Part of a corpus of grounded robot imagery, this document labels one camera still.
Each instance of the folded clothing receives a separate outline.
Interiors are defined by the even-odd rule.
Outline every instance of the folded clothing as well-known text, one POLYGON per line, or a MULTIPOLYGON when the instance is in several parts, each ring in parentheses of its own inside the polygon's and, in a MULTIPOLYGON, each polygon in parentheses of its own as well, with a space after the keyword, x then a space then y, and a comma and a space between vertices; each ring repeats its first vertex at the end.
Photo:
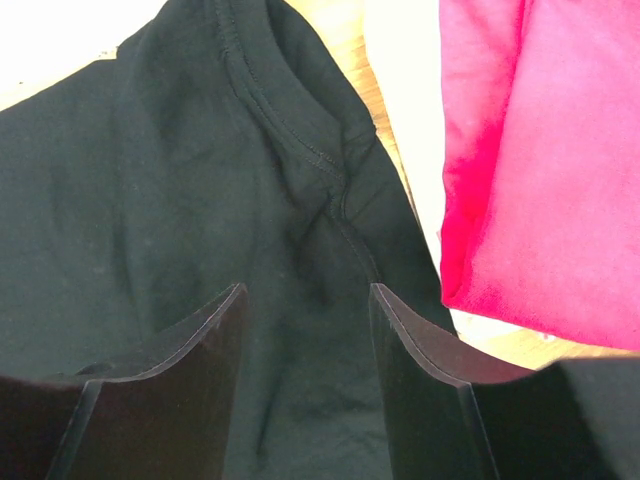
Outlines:
POLYGON ((446 305, 640 348, 636 2, 441 0, 446 305))

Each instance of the clothing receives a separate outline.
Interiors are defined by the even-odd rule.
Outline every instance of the clothing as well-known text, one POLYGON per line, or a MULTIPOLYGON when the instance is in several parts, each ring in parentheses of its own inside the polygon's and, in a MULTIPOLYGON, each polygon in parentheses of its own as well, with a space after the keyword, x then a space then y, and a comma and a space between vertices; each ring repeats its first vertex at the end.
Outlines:
POLYGON ((444 112, 438 2, 365 3, 364 34, 429 251, 440 264, 444 112))
POLYGON ((453 331, 371 118, 279 0, 170 0, 118 58, 0 114, 0 371, 74 373, 236 282, 225 475, 389 478, 384 281, 453 331))
POLYGON ((639 19, 441 0, 448 306, 640 348, 639 19))

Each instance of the black fabric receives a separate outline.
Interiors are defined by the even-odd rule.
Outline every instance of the black fabric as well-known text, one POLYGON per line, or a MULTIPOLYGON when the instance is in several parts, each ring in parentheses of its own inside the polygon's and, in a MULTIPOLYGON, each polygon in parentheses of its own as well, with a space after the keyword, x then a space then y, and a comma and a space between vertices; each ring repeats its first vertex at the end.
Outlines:
POLYGON ((369 284, 453 326, 365 106, 289 6, 169 0, 0 114, 0 160, 1 373, 75 373, 243 282, 228 478, 390 477, 369 284))

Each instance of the wooden surface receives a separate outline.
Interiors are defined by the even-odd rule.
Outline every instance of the wooden surface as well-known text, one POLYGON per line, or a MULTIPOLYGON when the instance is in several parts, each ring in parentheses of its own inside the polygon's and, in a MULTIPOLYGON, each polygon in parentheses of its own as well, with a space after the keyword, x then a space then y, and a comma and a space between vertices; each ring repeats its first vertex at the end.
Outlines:
MULTIPOLYGON (((402 162, 398 155, 384 102, 378 89, 375 76, 367 61, 365 42, 362 34, 365 0, 288 1, 316 29, 333 55, 336 63, 369 107, 378 129, 378 135, 396 165, 406 188, 406 177, 402 169, 402 162)), ((157 11, 157 8, 159 8, 160 3, 161 0, 160 2, 159 0, 137 0, 135 4, 130 4, 130 7, 127 8, 133 8, 133 5, 135 5, 137 11, 142 10, 140 13, 141 19, 144 18, 145 15, 151 18, 153 14, 155 14, 155 11, 157 11)), ((59 12, 62 12, 59 15, 60 18, 48 19, 49 24, 56 26, 55 35, 60 34, 57 32, 65 31, 65 21, 68 23, 78 21, 76 18, 70 17, 67 14, 68 12, 63 12, 61 6, 57 8, 59 12)), ((17 25, 17 28, 21 29, 25 26, 26 25, 17 25)), ((131 30, 129 34, 134 33, 134 28, 128 26, 127 28, 131 30)), ((43 39, 43 48, 45 47, 44 43, 46 43, 46 41, 46 39, 43 39)), ((92 59, 113 58, 116 45, 117 44, 102 44, 99 49, 96 48, 92 59)), ((14 45, 2 45, 1 47, 4 49, 12 49, 12 52, 15 53, 14 45)), ((43 66, 42 71, 37 71, 37 68, 35 70, 32 68, 30 70, 32 73, 26 75, 24 78, 20 78, 20 81, 13 85, 6 85, 0 82, 0 110, 28 98, 39 90, 83 67, 91 60, 91 58, 87 58, 86 48, 83 49, 80 48, 80 46, 74 48, 73 44, 70 44, 70 46, 67 45, 64 49, 54 48, 49 50, 48 54, 54 56, 54 61, 51 61, 51 58, 47 57, 49 61, 46 62, 46 66, 43 66), (58 60, 58 64, 62 65, 62 67, 59 69, 53 68, 56 66, 55 60, 58 60)), ((2 51, 0 51, 0 58, 3 58, 2 51)), ((34 61, 33 58, 26 57, 23 60, 24 62, 32 63, 34 61)), ((465 341, 480 350, 529 368, 539 368, 562 357, 629 354, 628 352, 580 345, 560 339, 549 339, 539 333, 524 329, 508 334, 492 335, 491 331, 487 331, 487 329, 491 328, 492 327, 482 324, 481 322, 476 322, 474 328, 469 328, 466 330, 466 333, 461 336, 465 341)))

